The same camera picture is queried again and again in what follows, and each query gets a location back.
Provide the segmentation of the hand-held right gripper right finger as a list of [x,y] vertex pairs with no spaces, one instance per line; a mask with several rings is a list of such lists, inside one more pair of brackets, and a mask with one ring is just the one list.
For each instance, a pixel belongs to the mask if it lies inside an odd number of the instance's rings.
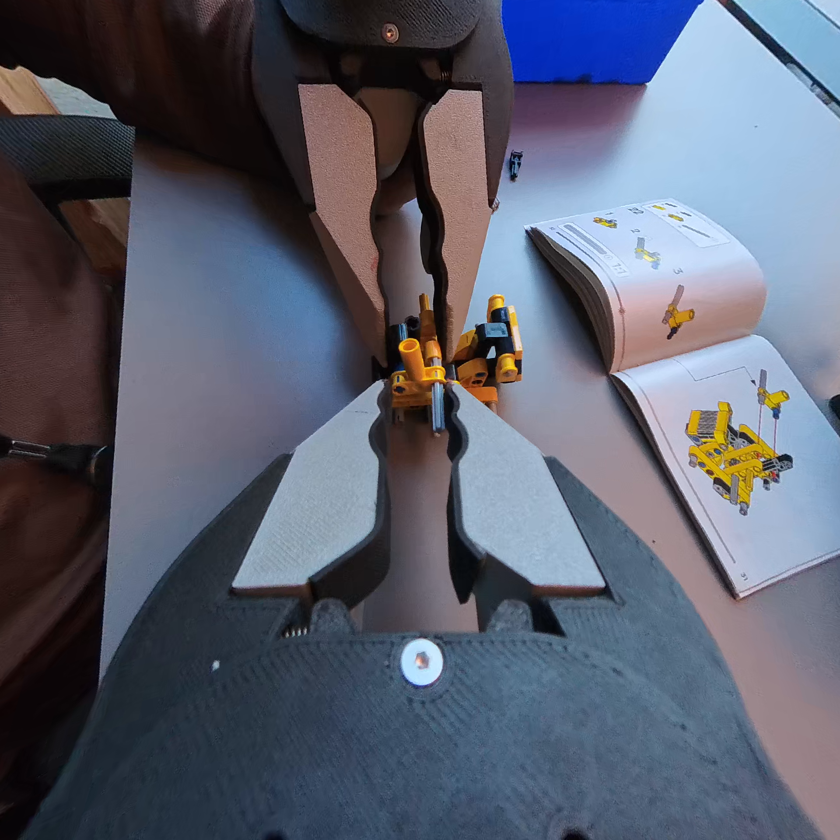
[[541,450],[462,385],[447,390],[449,572],[459,602],[606,589]]

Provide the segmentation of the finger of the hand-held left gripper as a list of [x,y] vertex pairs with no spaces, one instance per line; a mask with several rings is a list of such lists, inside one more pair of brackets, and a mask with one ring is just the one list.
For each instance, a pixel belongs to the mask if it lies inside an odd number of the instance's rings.
[[452,361],[466,323],[490,223],[482,93],[450,89],[416,126],[417,188],[428,230],[437,339]]
[[333,84],[300,84],[313,227],[371,354],[386,363],[380,250],[372,233],[378,190],[371,116]]

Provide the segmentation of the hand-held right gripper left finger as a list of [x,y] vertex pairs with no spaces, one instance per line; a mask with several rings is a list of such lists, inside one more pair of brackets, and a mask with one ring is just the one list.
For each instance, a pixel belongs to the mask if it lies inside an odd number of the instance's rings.
[[306,438],[232,581],[237,595],[361,604],[390,564],[385,382],[370,385]]

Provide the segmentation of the yellow black lego vehicle model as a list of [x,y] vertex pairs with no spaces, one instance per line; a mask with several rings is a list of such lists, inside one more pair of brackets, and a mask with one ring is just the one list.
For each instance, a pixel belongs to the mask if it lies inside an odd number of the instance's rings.
[[[403,423],[408,416],[416,420],[425,420],[429,424],[426,409],[406,411],[400,423],[394,423],[392,420],[391,376],[403,367],[398,345],[408,338],[421,341],[436,338],[438,341],[434,310],[428,295],[422,294],[419,297],[419,313],[416,316],[408,317],[388,328],[387,362],[381,365],[373,360],[373,372],[375,379],[386,379],[390,384],[390,413],[393,425]],[[451,362],[446,363],[443,357],[446,386],[462,385],[479,403],[496,413],[498,386],[522,379],[522,358],[522,339],[515,308],[508,306],[502,295],[493,295],[488,300],[485,322],[478,323],[473,329],[461,334]]]

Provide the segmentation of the small yellow lego axle assembly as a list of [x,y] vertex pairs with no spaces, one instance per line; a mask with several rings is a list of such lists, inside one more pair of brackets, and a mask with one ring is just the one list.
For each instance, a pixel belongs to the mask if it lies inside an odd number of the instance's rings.
[[445,431],[446,370],[436,338],[408,338],[398,345],[402,369],[391,376],[392,420],[400,423],[406,411],[427,410],[432,435]]

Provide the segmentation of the person's left forearm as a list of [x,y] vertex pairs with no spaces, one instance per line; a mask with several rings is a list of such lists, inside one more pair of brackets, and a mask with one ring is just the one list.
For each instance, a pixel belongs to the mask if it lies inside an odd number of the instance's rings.
[[292,188],[251,77],[251,1],[2,1],[2,65],[57,78],[123,123]]

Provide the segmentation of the open lego instruction booklet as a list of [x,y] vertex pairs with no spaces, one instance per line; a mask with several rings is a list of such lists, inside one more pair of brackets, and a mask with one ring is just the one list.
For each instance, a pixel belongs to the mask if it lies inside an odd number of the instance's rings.
[[754,333],[760,266],[675,199],[526,226],[742,599],[839,554],[838,435]]

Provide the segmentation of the blue plastic bin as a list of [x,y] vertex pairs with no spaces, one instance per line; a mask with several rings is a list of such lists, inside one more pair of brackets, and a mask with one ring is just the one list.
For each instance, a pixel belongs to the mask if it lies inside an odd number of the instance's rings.
[[645,84],[699,1],[504,1],[516,82]]

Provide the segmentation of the black office chair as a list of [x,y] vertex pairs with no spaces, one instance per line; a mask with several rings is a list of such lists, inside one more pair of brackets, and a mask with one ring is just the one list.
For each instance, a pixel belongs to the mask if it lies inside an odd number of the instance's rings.
[[17,115],[1,119],[2,153],[45,205],[129,197],[134,129],[116,119]]

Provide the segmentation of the person's brown shirt torso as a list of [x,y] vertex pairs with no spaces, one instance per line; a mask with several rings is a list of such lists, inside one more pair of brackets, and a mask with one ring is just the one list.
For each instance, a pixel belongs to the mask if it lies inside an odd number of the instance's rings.
[[[1,426],[39,445],[113,441],[107,281],[5,159]],[[38,753],[97,683],[109,503],[34,459],[1,468],[2,838],[49,781]]]

